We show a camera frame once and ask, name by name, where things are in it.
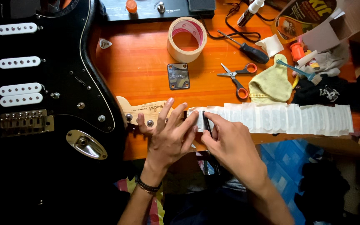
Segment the wooden table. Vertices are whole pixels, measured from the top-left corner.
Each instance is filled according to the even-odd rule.
[[[224,22],[224,18],[232,6],[223,5],[226,2],[237,2],[229,0],[218,0],[216,3],[215,16],[206,20],[209,32],[218,36],[216,30],[224,33],[233,33]],[[238,13],[228,18],[233,27],[248,32],[259,32],[262,39],[272,36],[270,24],[254,16],[244,28],[238,28],[236,22],[242,12],[247,8],[241,5]],[[259,10],[265,18],[275,18],[278,11],[269,6]],[[235,95],[236,87],[228,77],[217,76],[217,73],[225,72],[221,63],[230,70],[242,69],[247,63],[252,62],[239,50],[239,46],[229,40],[213,40],[208,38],[207,44],[200,56],[193,62],[188,63],[190,76],[190,89],[170,90],[167,79],[167,65],[176,63],[166,49],[167,31],[172,22],[109,25],[103,27],[101,38],[112,43],[107,49],[97,47],[96,66],[105,76],[107,85],[116,96],[125,97],[131,105],[141,105],[148,102],[175,99],[173,108],[183,102],[189,107],[194,106],[223,106],[224,103],[241,103]],[[179,33],[176,36],[176,44],[183,50],[196,49],[196,40],[188,33]],[[243,43],[241,37],[235,39]],[[247,43],[260,49],[259,46]],[[291,52],[284,46],[280,53],[292,61]],[[257,64],[257,74],[273,65],[273,58],[265,65]],[[342,69],[341,77],[354,82],[354,67],[350,60]],[[293,83],[291,70],[288,69],[288,80]],[[238,81],[245,88],[248,87],[252,76],[237,76]],[[353,113],[354,129],[360,131],[360,114]],[[279,134],[253,134],[255,144],[266,142],[299,139],[312,135],[287,135]],[[147,140],[140,134],[130,133],[127,138],[124,160],[142,159],[147,155]]]

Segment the white pickup cover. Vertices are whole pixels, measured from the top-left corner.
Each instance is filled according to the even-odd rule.
[[[3,24],[0,25],[0,35],[34,33],[37,29],[35,23]]]
[[[12,69],[21,67],[38,66],[41,63],[41,59],[36,56],[8,58],[0,60],[0,68]]]
[[[30,105],[40,103],[42,101],[42,95],[40,93],[31,93],[24,95],[5,96],[0,100],[0,104],[3,107],[18,106],[18,105]]]
[[[12,96],[12,95],[39,93],[41,89],[42,86],[39,83],[8,85],[8,86],[0,87],[0,95]]]

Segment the guitar headstock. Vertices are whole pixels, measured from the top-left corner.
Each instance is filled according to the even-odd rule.
[[[117,96],[116,98],[119,102],[119,105],[122,107],[125,120],[127,120],[128,123],[137,125],[138,114],[142,112],[144,114],[145,124],[149,127],[156,127],[157,117],[166,103],[166,101],[157,101],[153,103],[150,102],[147,104],[132,106],[124,97]],[[170,108],[166,120],[169,118],[172,111],[173,108]]]

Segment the screwdriver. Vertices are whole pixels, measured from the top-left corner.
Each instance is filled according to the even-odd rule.
[[[261,63],[261,64],[266,64],[269,61],[269,57],[263,51],[261,51],[259,49],[255,49],[253,47],[250,47],[246,43],[240,44],[233,38],[230,38],[229,36],[227,36],[226,34],[221,32],[220,30],[217,30],[217,31],[221,35],[225,36],[226,38],[228,38],[228,39],[234,41],[235,43],[237,43],[238,45],[240,45],[241,46],[240,51],[242,53],[244,53],[245,55],[247,55],[253,61],[255,61],[257,63]]]

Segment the black electric guitar body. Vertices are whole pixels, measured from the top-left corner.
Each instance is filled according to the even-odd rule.
[[[127,133],[92,64],[99,2],[24,18],[14,2],[0,1],[0,197],[109,199]]]

